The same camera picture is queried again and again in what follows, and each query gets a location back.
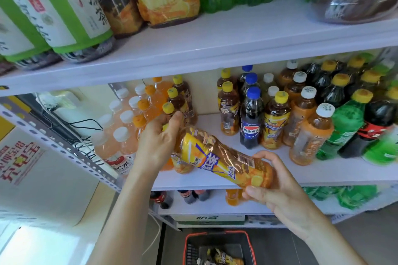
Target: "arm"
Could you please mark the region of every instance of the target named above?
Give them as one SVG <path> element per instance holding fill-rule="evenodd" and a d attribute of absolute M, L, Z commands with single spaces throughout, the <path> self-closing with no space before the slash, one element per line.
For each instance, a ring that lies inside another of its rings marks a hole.
<path fill-rule="evenodd" d="M 272 152 L 253 155 L 271 161 L 277 173 L 273 189 L 246 187 L 243 196 L 266 204 L 275 216 L 311 249 L 320 265 L 366 265 L 341 233 L 303 191 L 281 159 Z"/>
<path fill-rule="evenodd" d="M 140 264 L 150 192 L 174 148 L 182 117 L 176 112 L 162 132 L 167 121 L 160 116 L 142 133 L 134 165 L 87 265 Z"/>

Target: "shelf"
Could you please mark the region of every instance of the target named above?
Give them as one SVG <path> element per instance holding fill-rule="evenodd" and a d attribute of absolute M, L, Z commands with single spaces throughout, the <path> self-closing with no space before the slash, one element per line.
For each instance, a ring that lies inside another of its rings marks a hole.
<path fill-rule="evenodd" d="M 199 128 L 215 135 L 223 144 L 232 147 L 247 155 L 253 155 L 264 150 L 258 146 L 252 150 L 246 149 L 239 142 L 239 134 L 228 137 L 220 130 L 220 115 L 209 114 L 199 116 Z M 279 155 L 286 167 L 290 170 L 301 186 L 347 186 L 376 183 L 392 183 L 398 181 L 398 165 L 377 167 L 365 162 L 362 158 L 335 158 L 332 160 L 315 160 L 309 166 L 294 164 L 288 154 L 289 148 L 280 147 L 273 151 Z M 160 172 L 153 190 L 179 190 L 179 189 L 235 189 L 234 183 L 212 172 L 195 168 L 192 172 L 182 175 L 175 171 Z"/>
<path fill-rule="evenodd" d="M 396 42 L 397 14 L 367 24 L 327 24 L 311 17 L 303 0 L 275 0 L 204 14 L 178 26 L 145 29 L 87 64 L 61 62 L 37 71 L 15 71 L 0 78 L 0 85 L 9 87 L 0 96 L 353 52 Z"/>
<path fill-rule="evenodd" d="M 230 215 L 271 215 L 273 214 L 265 205 L 245 201 L 233 207 L 225 201 L 225 190 L 214 190 L 210 192 L 210 198 L 206 201 L 196 200 L 192 204 L 187 204 L 180 193 L 173 192 L 173 204 L 168 209 L 158 209 L 158 214 L 165 215 L 209 215 L 209 214 L 230 214 Z M 330 197 L 325 201 L 314 200 L 316 206 L 324 214 L 352 214 L 356 213 L 347 208 L 341 207 L 336 197 Z"/>

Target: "bottle cap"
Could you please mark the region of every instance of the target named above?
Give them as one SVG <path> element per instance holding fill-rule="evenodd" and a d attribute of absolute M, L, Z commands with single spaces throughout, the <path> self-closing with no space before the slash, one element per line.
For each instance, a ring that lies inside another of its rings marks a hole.
<path fill-rule="evenodd" d="M 366 89 L 358 89 L 351 96 L 351 99 L 363 104 L 369 103 L 372 98 L 373 93 Z"/>
<path fill-rule="evenodd" d="M 322 63 L 321 70 L 334 71 L 336 69 L 337 62 L 334 60 L 326 60 Z"/>
<path fill-rule="evenodd" d="M 263 81 L 264 83 L 271 83 L 273 81 L 273 74 L 270 72 L 264 74 Z"/>
<path fill-rule="evenodd" d="M 181 75 L 175 75 L 173 76 L 173 82 L 174 84 L 178 85 L 182 83 L 182 76 Z"/>
<path fill-rule="evenodd" d="M 177 88 L 172 87 L 167 89 L 167 94 L 170 98 L 175 98 L 178 95 Z"/>
<path fill-rule="evenodd" d="M 120 120 L 125 124 L 131 124 L 133 116 L 134 113 L 131 110 L 127 110 L 122 112 L 122 114 L 120 115 Z"/>
<path fill-rule="evenodd" d="M 99 131 L 91 135 L 90 140 L 93 146 L 102 146 L 107 142 L 105 132 Z"/>
<path fill-rule="evenodd" d="M 361 81 L 368 83 L 377 83 L 380 80 L 381 74 L 374 70 L 367 70 L 361 76 Z"/>
<path fill-rule="evenodd" d="M 301 91 L 301 96 L 305 99 L 313 99 L 316 96 L 316 88 L 312 86 L 306 86 Z"/>
<path fill-rule="evenodd" d="M 340 87 L 344 87 L 345 85 L 348 84 L 348 82 L 349 82 L 349 75 L 346 75 L 345 73 L 337 73 L 331 81 L 333 85 Z"/>
<path fill-rule="evenodd" d="M 246 83 L 252 85 L 255 84 L 257 82 L 257 74 L 254 72 L 249 72 L 246 75 Z"/>
<path fill-rule="evenodd" d="M 145 126 L 147 120 L 145 119 L 143 114 L 138 114 L 137 116 L 132 118 L 132 122 L 134 126 L 136 126 L 137 128 L 141 128 Z"/>
<path fill-rule="evenodd" d="M 249 72 L 249 71 L 251 71 L 252 69 L 253 69 L 253 65 L 245 65 L 245 66 L 242 66 L 242 70 L 245 71 L 245 72 Z"/>
<path fill-rule="evenodd" d="M 129 99 L 129 105 L 131 108 L 135 109 L 138 108 L 138 102 L 140 101 L 140 97 L 134 96 L 131 99 Z"/>
<path fill-rule="evenodd" d="M 286 67 L 289 69 L 296 69 L 298 66 L 296 60 L 289 60 L 286 64 Z"/>
<path fill-rule="evenodd" d="M 116 96 L 119 99 L 124 99 L 124 98 L 128 97 L 129 94 L 130 94 L 130 92 L 127 88 L 120 88 L 116 91 Z"/>
<path fill-rule="evenodd" d="M 364 63 L 365 63 L 365 58 L 358 55 L 358 56 L 352 57 L 348 61 L 348 66 L 355 67 L 355 68 L 361 68 Z"/>
<path fill-rule="evenodd" d="M 224 68 L 224 69 L 221 71 L 221 77 L 222 77 L 223 79 L 228 79 L 228 78 L 230 78 L 230 77 L 231 77 L 231 70 L 230 70 L 229 68 Z"/>
<path fill-rule="evenodd" d="M 303 71 L 297 71 L 293 76 L 293 81 L 296 83 L 304 83 L 307 79 L 307 74 Z"/>
<path fill-rule="evenodd" d="M 118 112 L 123 109 L 123 105 L 119 100 L 114 100 L 109 104 L 109 108 L 113 112 Z"/>
<path fill-rule="evenodd" d="M 140 108 L 140 110 L 142 110 L 142 111 L 147 110 L 149 108 L 148 100 L 139 100 L 138 108 Z"/>
<path fill-rule="evenodd" d="M 162 109 L 164 113 L 171 114 L 174 112 L 174 105 L 170 102 L 167 102 L 163 104 Z"/>
<path fill-rule="evenodd" d="M 278 86 L 271 86 L 270 88 L 268 88 L 268 95 L 271 97 L 275 97 L 278 91 L 279 91 Z"/>
<path fill-rule="evenodd" d="M 134 90 L 137 95 L 142 96 L 145 93 L 145 84 L 136 86 Z"/>
<path fill-rule="evenodd" d="M 260 95 L 261 95 L 261 90 L 258 87 L 250 87 L 246 93 L 246 96 L 252 100 L 259 99 Z"/>
<path fill-rule="evenodd" d="M 224 82 L 222 84 L 222 91 L 224 92 L 231 92 L 234 89 L 232 82 Z"/>
<path fill-rule="evenodd" d="M 113 132 L 113 137 L 118 142 L 124 142 L 130 137 L 130 132 L 126 127 L 119 127 Z"/>
<path fill-rule="evenodd" d="M 321 117 L 331 117 L 334 113 L 334 106 L 328 103 L 322 103 L 316 108 L 316 114 Z"/>
<path fill-rule="evenodd" d="M 386 95 L 393 100 L 398 100 L 398 87 L 391 87 Z"/>
<path fill-rule="evenodd" d="M 106 129 L 112 126 L 115 123 L 112 114 L 104 114 L 100 117 L 97 122 L 101 125 L 102 128 Z"/>
<path fill-rule="evenodd" d="M 275 95 L 275 102 L 278 104 L 284 104 L 287 102 L 289 95 L 285 91 L 278 91 Z"/>
<path fill-rule="evenodd" d="M 145 87 L 145 93 L 149 96 L 153 96 L 155 94 L 156 88 L 153 85 L 147 85 Z"/>
<path fill-rule="evenodd" d="M 384 59 L 379 64 L 375 65 L 372 70 L 379 72 L 385 76 L 395 65 L 395 62 L 390 59 Z"/>

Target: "blue bottle cap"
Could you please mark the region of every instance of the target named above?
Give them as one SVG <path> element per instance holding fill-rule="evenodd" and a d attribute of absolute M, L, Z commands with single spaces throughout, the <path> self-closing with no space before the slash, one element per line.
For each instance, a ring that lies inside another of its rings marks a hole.
<path fill-rule="evenodd" d="M 250 87 L 247 91 L 246 96 L 249 99 L 256 100 L 259 99 L 261 95 L 261 90 L 258 87 Z"/>
<path fill-rule="evenodd" d="M 243 69 L 243 71 L 246 71 L 246 72 L 251 71 L 253 69 L 253 65 L 242 66 L 242 69 Z"/>
<path fill-rule="evenodd" d="M 246 75 L 246 83 L 255 84 L 257 82 L 257 74 L 254 72 L 250 72 Z"/>

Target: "gray tile floor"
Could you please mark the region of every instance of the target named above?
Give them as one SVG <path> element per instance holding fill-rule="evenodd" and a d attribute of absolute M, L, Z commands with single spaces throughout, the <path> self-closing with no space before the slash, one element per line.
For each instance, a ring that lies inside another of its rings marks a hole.
<path fill-rule="evenodd" d="M 398 203 L 336 225 L 369 265 L 398 264 Z M 167 228 L 162 265 L 183 262 L 185 238 L 198 229 Z M 317 265 L 307 245 L 287 229 L 246 229 L 259 265 Z"/>

